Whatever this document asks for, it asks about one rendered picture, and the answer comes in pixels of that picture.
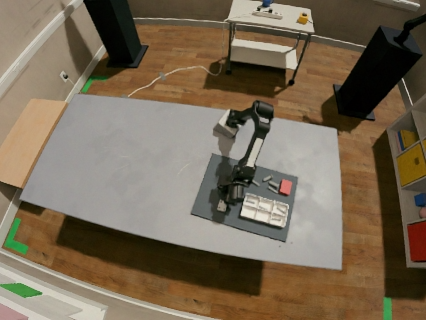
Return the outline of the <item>pink rectangular block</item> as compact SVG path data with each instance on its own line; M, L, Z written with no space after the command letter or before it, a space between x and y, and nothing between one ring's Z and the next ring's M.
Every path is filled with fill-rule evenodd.
M289 195L290 194L291 185L292 185L292 182L286 181L286 180L282 180L279 193L284 194L284 195Z

